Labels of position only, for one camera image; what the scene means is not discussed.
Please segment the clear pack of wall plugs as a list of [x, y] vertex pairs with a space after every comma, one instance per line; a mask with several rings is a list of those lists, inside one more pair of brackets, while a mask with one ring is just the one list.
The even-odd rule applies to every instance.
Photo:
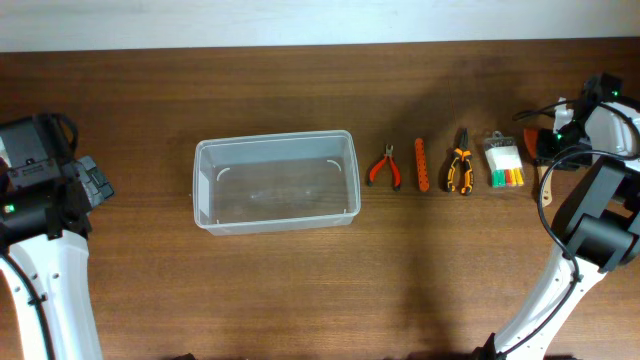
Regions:
[[524, 185], [523, 166], [515, 138], [494, 131], [484, 140], [484, 150], [493, 188]]

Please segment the orange scraper with wooden handle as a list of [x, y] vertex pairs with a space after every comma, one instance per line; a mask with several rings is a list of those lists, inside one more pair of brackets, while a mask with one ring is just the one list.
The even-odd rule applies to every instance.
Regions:
[[553, 132], [548, 129], [525, 128], [523, 130], [526, 149], [537, 170], [543, 207], [550, 205], [553, 200], [551, 178], [548, 178], [546, 183], [542, 184], [544, 175], [548, 171], [551, 160], [553, 159], [553, 146], [549, 144], [549, 135], [553, 135]]

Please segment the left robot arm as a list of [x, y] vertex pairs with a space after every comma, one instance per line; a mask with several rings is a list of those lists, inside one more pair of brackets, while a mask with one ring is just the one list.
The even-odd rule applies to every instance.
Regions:
[[78, 129], [43, 113], [1, 127], [1, 272], [27, 359], [100, 359], [88, 284], [89, 215], [114, 196]]

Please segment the orange-black long-nose pliers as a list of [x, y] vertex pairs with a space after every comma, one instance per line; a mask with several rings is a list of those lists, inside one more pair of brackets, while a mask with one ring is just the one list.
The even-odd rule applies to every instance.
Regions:
[[446, 190], [451, 193], [454, 192], [457, 187], [454, 184], [454, 177], [456, 169], [461, 166], [462, 179], [464, 181], [463, 186], [460, 188], [460, 193], [464, 196], [472, 194], [474, 187], [474, 173], [472, 167], [472, 153], [469, 149], [469, 134], [468, 129], [461, 130], [458, 146], [453, 150], [451, 161], [449, 163], [447, 177], [446, 177]]

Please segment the clear plastic container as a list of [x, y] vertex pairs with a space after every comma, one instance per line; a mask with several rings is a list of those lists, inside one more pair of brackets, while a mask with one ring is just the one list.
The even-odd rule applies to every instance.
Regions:
[[195, 224], [215, 236], [346, 226], [361, 209], [346, 130], [203, 140], [193, 166]]

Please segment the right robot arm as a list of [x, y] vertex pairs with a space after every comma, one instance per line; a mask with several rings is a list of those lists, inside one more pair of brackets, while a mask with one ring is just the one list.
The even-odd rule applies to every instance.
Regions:
[[549, 261], [515, 317], [476, 348], [475, 359], [542, 359], [585, 294], [639, 255], [639, 103], [620, 78], [589, 78], [575, 99], [539, 109], [551, 129], [527, 128], [524, 142], [539, 167], [538, 208], [551, 200], [557, 169], [587, 172], [552, 220]]

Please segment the orange drill bit holder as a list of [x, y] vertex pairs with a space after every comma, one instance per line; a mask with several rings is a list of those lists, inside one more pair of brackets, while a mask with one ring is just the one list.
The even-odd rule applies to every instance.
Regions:
[[427, 192], [430, 187], [430, 182], [427, 171], [425, 146], [422, 138], [417, 138], [415, 140], [414, 148], [419, 189], [421, 192]]

